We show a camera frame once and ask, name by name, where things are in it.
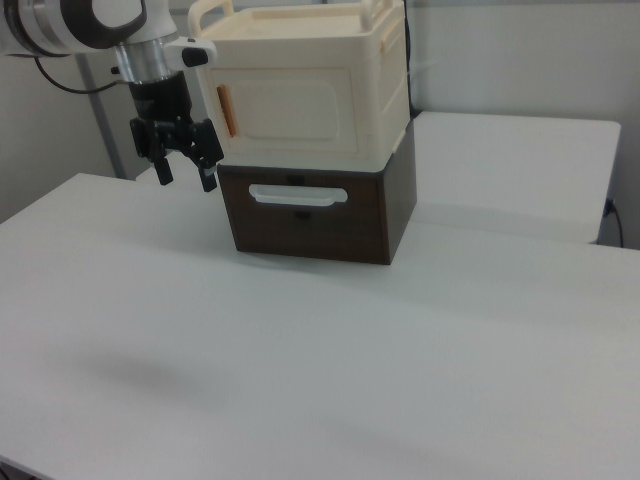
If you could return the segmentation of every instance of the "box handle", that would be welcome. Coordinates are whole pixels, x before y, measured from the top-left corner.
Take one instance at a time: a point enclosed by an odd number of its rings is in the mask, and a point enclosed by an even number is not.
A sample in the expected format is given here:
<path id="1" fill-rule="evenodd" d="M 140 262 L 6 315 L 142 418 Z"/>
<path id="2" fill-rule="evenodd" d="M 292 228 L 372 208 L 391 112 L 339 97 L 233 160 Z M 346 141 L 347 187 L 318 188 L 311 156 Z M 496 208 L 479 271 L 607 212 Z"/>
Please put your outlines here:
<path id="1" fill-rule="evenodd" d="M 231 0 L 199 0 L 189 9 L 189 30 L 194 37 L 202 35 L 202 17 L 214 8 L 222 6 L 224 16 L 233 15 L 233 2 Z"/>
<path id="2" fill-rule="evenodd" d="M 380 2 L 384 2 L 384 5 L 376 15 L 376 8 Z M 374 18 L 392 6 L 392 0 L 362 0 L 362 10 L 360 11 L 360 26 L 362 27 L 362 31 L 370 32 L 373 30 Z"/>
<path id="3" fill-rule="evenodd" d="M 299 207 L 330 207 L 344 203 L 349 196 L 342 188 L 291 187 L 288 185 L 259 185 L 249 187 L 249 193 L 258 203 L 293 205 Z"/>

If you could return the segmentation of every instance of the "wall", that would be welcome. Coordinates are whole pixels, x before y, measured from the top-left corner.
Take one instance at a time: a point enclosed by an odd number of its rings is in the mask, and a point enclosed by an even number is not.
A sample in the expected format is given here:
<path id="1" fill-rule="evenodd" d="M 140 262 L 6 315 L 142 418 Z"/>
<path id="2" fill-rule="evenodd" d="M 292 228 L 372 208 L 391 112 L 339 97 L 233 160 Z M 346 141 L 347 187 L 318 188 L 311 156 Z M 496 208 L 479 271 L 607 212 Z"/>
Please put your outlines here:
<path id="1" fill-rule="evenodd" d="M 43 64 L 84 88 L 72 57 Z M 0 85 L 0 222 L 76 173 L 113 176 L 86 97 L 56 89 L 27 59 L 0 57 Z"/>
<path id="2" fill-rule="evenodd" d="M 620 122 L 610 194 L 627 246 L 640 248 L 640 4 L 478 3 L 514 2 L 431 0 L 445 6 L 411 10 L 415 103 Z M 456 4 L 476 6 L 446 6 Z M 602 240 L 617 244 L 613 218 Z"/>

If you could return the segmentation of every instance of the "white table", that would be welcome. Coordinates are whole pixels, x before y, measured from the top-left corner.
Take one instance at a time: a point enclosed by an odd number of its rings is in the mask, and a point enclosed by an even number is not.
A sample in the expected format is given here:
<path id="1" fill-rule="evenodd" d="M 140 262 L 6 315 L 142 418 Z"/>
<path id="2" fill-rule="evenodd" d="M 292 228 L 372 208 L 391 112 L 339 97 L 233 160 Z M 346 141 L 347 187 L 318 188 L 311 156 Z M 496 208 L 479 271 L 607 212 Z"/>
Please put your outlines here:
<path id="1" fill-rule="evenodd" d="M 390 267 L 247 255 L 218 194 L 78 176 L 0 265 L 31 473 L 640 477 L 637 252 L 411 222 Z"/>
<path id="2" fill-rule="evenodd" d="M 414 123 L 414 219 L 578 243 L 598 239 L 620 125 L 614 122 L 425 112 Z M 180 153 L 178 188 L 202 191 Z M 158 184 L 155 170 L 137 181 Z"/>

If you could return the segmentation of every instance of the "wooden box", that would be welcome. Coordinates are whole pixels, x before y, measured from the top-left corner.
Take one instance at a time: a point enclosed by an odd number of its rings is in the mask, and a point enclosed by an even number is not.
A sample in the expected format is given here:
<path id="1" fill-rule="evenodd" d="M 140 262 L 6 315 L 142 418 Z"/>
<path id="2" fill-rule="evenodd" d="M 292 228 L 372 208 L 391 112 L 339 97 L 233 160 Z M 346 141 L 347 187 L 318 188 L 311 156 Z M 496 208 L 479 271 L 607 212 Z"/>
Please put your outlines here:
<path id="1" fill-rule="evenodd" d="M 416 204 L 413 122 L 377 173 L 220 164 L 218 177 L 239 251 L 389 265 Z"/>

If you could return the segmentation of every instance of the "dark brown wooden box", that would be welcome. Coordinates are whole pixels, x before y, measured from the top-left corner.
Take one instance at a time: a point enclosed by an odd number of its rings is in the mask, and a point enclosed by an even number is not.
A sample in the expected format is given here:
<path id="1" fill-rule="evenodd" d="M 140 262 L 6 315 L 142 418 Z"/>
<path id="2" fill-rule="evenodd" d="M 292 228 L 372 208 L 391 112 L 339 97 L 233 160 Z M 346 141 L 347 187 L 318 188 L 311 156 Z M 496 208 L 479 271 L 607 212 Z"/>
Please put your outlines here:
<path id="1" fill-rule="evenodd" d="M 390 265 L 416 204 L 413 122 L 378 173 L 218 166 L 236 248 Z M 252 184 L 343 188 L 330 207 L 258 203 Z"/>

